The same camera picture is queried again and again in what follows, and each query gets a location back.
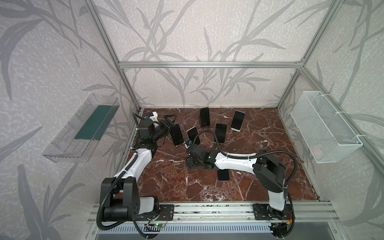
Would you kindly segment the black phone front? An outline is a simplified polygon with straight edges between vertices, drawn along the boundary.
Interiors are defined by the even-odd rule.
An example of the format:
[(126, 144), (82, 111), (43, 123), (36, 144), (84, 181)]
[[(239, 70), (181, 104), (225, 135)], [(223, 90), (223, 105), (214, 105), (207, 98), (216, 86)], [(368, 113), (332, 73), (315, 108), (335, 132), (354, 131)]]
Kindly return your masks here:
[(229, 181), (230, 174), (229, 170), (217, 170), (217, 176), (219, 181)]

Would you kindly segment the green-edged phone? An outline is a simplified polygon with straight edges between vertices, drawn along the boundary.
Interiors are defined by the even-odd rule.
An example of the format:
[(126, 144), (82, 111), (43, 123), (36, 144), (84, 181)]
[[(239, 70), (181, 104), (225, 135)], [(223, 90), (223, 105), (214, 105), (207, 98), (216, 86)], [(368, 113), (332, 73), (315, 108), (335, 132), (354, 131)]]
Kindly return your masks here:
[(245, 116), (246, 116), (246, 114), (244, 112), (235, 111), (234, 116), (233, 116), (233, 120), (231, 123), (231, 130), (236, 131), (236, 132), (240, 132), (242, 125), (243, 125), (243, 122), (244, 122), (244, 119), (245, 119)]

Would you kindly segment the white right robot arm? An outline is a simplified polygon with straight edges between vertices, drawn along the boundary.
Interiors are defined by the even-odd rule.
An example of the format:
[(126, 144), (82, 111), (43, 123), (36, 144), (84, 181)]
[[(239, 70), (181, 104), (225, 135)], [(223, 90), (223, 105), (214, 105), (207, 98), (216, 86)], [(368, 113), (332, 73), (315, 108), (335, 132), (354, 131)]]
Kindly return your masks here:
[[(202, 167), (207, 170), (217, 171), (242, 171), (253, 174), (268, 191), (269, 203), (254, 204), (255, 218), (269, 218), (281, 220), (285, 216), (288, 199), (288, 184), (295, 176), (298, 162), (291, 152), (287, 151), (260, 151), (257, 154), (229, 154), (221, 150), (206, 151), (197, 144), (187, 147), (188, 157), (186, 164), (189, 169), (195, 170)], [(294, 168), (286, 176), (286, 166), (274, 155), (285, 154), (292, 158)]]

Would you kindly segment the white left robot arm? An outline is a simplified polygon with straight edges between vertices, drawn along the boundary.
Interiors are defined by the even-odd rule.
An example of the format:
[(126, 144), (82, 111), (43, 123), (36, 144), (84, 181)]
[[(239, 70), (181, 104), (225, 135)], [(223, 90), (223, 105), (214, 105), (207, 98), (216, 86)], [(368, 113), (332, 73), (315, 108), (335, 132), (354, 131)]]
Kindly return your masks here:
[(175, 124), (175, 115), (158, 119), (156, 112), (147, 117), (134, 115), (138, 139), (133, 155), (126, 165), (112, 178), (101, 184), (100, 206), (96, 222), (100, 229), (110, 229), (127, 221), (156, 217), (160, 205), (156, 197), (140, 197), (138, 179), (155, 156), (157, 141), (165, 138)]

